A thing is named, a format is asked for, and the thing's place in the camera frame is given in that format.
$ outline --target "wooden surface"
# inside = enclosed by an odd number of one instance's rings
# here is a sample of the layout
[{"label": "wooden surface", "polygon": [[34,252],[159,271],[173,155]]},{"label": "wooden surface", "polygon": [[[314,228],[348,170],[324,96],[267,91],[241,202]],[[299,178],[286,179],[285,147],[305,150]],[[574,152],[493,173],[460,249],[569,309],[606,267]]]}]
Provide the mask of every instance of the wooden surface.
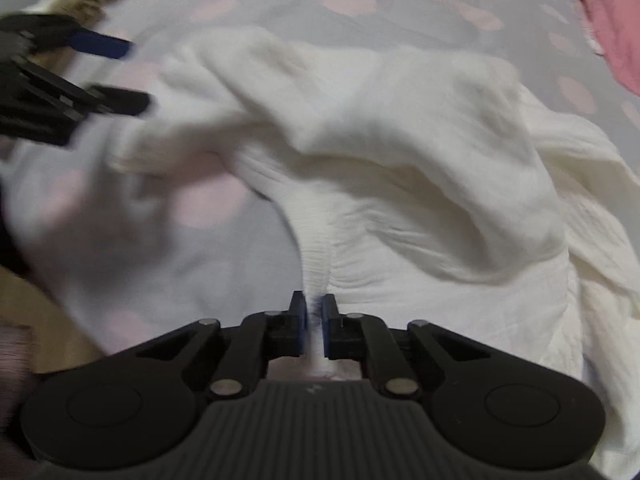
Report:
[{"label": "wooden surface", "polygon": [[0,324],[28,326],[33,339],[33,372],[86,364],[102,356],[91,340],[35,286],[0,268]]}]

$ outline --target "white cloth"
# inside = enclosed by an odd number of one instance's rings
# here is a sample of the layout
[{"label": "white cloth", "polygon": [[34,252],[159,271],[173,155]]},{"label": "white cloth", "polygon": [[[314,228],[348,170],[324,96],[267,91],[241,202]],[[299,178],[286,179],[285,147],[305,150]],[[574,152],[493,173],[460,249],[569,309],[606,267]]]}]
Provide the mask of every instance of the white cloth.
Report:
[{"label": "white cloth", "polygon": [[[636,214],[640,182],[596,126],[547,110],[500,59],[258,28],[192,38],[151,93],[114,168],[216,151],[282,208],[308,301],[429,319],[577,378],[587,356],[610,411],[594,464],[638,470],[640,266],[608,195]],[[313,352],[308,366],[339,371]]]}]

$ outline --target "white towel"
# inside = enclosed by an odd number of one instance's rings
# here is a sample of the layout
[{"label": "white towel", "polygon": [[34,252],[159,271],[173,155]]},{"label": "white towel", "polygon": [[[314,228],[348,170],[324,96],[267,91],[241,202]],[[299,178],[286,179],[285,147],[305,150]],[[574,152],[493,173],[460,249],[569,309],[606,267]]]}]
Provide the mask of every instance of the white towel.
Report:
[{"label": "white towel", "polygon": [[[547,110],[500,59],[258,28],[192,38],[151,93],[114,168],[216,151],[282,208],[309,301],[429,319],[577,378],[587,356],[610,411],[593,463],[638,470],[640,266],[614,211],[640,213],[640,182],[596,126]],[[318,356],[309,373],[339,373]]]}]

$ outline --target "polka dot sheet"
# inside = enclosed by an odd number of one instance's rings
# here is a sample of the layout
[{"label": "polka dot sheet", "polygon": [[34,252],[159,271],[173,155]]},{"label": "polka dot sheet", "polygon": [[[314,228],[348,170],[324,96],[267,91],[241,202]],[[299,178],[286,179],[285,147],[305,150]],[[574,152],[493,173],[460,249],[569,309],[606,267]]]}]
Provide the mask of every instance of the polka dot sheet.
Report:
[{"label": "polka dot sheet", "polygon": [[[191,33],[249,24],[324,46],[505,58],[547,106],[595,122],[640,166],[640,100],[591,51],[572,0],[119,0],[98,30],[135,42],[134,54],[79,56],[67,76],[148,89]],[[231,325],[286,308],[302,273],[280,212],[213,153],[164,180],[111,173],[117,127],[92,118],[71,149],[24,144],[3,168],[12,231],[60,304],[108,352],[201,317]]]}]

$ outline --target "circular knob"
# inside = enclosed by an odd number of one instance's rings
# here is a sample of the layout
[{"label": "circular knob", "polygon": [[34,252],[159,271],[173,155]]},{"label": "circular knob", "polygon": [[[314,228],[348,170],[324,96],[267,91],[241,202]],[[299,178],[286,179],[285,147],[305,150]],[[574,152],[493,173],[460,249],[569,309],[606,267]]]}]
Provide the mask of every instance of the circular knob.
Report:
[{"label": "circular knob", "polygon": [[27,400],[20,421],[38,458],[107,470],[176,446],[197,414],[175,368],[152,359],[107,360],[50,378]]},{"label": "circular knob", "polygon": [[560,404],[552,394],[528,384],[500,386],[484,402],[495,418],[516,428],[542,426],[554,420],[560,411]]}]

